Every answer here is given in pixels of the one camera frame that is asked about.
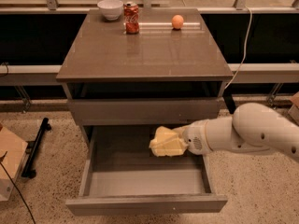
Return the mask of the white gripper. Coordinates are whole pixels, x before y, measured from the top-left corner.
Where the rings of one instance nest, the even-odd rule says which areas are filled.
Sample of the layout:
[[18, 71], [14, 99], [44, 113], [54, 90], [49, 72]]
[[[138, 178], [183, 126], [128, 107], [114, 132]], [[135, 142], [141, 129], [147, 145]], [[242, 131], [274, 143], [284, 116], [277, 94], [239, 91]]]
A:
[[211, 152], [211, 148], [206, 140], [206, 124], [207, 119], [199, 120], [190, 125], [184, 125], [174, 129], [160, 126], [156, 130], [152, 140], [155, 140], [156, 142], [179, 140], [192, 154], [206, 155]]

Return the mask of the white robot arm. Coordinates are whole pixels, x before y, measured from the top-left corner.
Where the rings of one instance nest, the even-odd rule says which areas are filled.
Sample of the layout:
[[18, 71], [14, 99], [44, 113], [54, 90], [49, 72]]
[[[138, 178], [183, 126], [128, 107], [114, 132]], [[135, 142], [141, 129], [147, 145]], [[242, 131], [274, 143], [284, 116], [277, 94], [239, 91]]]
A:
[[195, 155], [219, 150], [252, 155], [277, 151], [299, 161], [299, 126], [265, 105], [247, 103], [230, 117], [197, 120], [174, 129], [160, 126], [149, 148], [157, 157], [180, 156], [185, 151]]

